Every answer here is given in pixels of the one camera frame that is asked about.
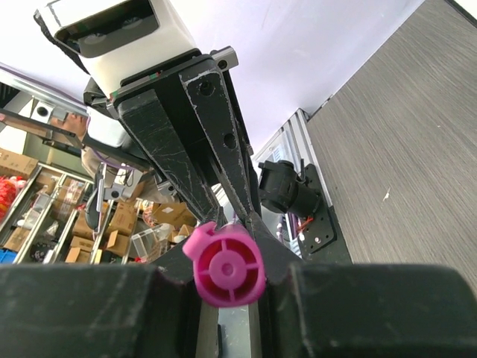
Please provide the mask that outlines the white marker with pink cap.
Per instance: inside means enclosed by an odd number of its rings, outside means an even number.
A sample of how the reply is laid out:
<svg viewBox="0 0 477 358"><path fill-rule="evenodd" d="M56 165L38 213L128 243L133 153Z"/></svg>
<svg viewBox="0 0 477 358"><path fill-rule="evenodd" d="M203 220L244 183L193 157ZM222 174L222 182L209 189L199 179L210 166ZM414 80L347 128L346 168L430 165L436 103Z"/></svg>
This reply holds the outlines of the white marker with pink cap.
<svg viewBox="0 0 477 358"><path fill-rule="evenodd" d="M183 253L192 261L199 296L213 307L252 304L265 291L261 251L241 224L202 224L186 240Z"/></svg>

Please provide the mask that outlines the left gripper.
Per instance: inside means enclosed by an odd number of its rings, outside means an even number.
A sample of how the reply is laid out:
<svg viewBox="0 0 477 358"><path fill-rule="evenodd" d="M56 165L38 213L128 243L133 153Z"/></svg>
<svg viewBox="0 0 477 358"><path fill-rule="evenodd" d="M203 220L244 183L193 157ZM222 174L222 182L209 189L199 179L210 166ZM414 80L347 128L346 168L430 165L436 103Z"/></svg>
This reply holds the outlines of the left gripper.
<svg viewBox="0 0 477 358"><path fill-rule="evenodd" d="M227 46L209 54L186 55L158 65L105 95L91 81L86 103L99 114L91 120L118 125L118 145L88 134L86 145L111 156L159 169L189 210L202 222L225 224L224 211L193 164L211 164L245 226L261 216L258 179L230 70L238 65Z"/></svg>

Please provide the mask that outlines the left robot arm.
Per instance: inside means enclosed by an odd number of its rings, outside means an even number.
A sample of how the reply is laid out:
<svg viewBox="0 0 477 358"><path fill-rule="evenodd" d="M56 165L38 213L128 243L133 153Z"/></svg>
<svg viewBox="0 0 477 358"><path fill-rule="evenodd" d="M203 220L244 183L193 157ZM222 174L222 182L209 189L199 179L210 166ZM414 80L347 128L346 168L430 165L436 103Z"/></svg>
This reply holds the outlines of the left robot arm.
<svg viewBox="0 0 477 358"><path fill-rule="evenodd" d="M105 94L95 81L85 104L116 120L151 164L200 220L223 220L212 191L220 185L239 220L255 236L264 233L262 208L305 220L300 247L311 254L335 241L324 189L312 164L287 160L254 164L230 70L236 52L192 49L121 82Z"/></svg>

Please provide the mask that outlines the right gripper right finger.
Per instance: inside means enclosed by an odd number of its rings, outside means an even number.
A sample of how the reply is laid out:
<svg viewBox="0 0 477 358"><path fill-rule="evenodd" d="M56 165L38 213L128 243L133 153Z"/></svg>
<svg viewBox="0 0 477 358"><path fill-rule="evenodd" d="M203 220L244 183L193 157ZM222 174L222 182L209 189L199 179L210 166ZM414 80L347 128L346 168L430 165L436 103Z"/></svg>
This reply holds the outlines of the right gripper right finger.
<svg viewBox="0 0 477 358"><path fill-rule="evenodd" d="M267 286L250 315L253 357L474 357L476 298L454 269L300 260L257 214Z"/></svg>

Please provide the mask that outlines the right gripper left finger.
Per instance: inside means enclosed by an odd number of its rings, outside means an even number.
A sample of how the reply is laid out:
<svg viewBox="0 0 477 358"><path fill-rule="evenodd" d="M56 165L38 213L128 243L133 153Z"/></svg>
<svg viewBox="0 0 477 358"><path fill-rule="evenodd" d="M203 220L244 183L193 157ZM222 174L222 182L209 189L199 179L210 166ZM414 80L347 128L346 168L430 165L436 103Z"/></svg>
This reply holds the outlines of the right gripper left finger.
<svg viewBox="0 0 477 358"><path fill-rule="evenodd" d="M152 263L1 266L3 357L217 357L182 245Z"/></svg>

